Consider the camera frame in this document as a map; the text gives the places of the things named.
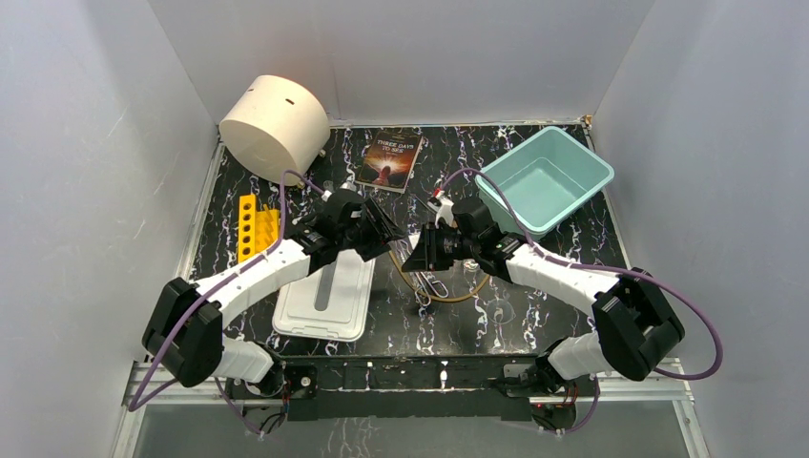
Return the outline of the teal plastic bin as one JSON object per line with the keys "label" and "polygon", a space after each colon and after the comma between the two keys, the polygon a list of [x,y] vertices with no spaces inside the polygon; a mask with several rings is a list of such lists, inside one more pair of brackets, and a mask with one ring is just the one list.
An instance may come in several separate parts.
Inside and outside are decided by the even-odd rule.
{"label": "teal plastic bin", "polygon": [[475,178],[479,197],[505,232],[539,240],[614,178],[604,159],[557,127],[546,127]]}

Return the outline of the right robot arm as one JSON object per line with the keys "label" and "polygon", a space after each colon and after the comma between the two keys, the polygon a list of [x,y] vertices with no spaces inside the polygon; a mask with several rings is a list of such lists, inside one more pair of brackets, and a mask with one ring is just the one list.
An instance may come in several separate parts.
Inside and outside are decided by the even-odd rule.
{"label": "right robot arm", "polygon": [[641,280],[642,270],[605,275],[577,269],[524,235],[503,231],[479,198],[456,203],[450,221],[424,224],[402,269],[442,271],[458,260],[473,260],[492,277],[537,289],[593,318],[593,331],[556,341],[519,375],[520,384],[550,395],[600,372],[642,381],[685,336],[662,291]]}

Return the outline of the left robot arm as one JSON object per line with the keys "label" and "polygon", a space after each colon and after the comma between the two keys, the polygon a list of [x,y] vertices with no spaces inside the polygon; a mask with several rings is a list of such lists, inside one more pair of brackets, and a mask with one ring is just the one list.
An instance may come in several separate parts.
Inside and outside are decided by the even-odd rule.
{"label": "left robot arm", "polygon": [[373,198],[335,191],[267,251],[212,277],[168,281],[142,337],[154,358],[150,368],[164,367],[184,387],[223,377],[248,382],[262,397],[277,395],[285,382],[279,358],[257,343],[225,337],[225,327],[286,284],[334,263],[340,253],[374,260],[405,236]]}

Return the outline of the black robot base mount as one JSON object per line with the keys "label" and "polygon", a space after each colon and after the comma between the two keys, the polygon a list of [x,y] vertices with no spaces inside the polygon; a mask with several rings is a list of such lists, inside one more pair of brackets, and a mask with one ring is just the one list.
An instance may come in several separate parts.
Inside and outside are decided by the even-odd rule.
{"label": "black robot base mount", "polygon": [[555,383],[530,354],[456,356],[287,356],[278,394],[245,382],[225,389],[249,406],[287,397],[291,421],[347,417],[498,417],[532,421],[543,406],[562,405],[571,423],[575,405],[594,394],[589,376]]}

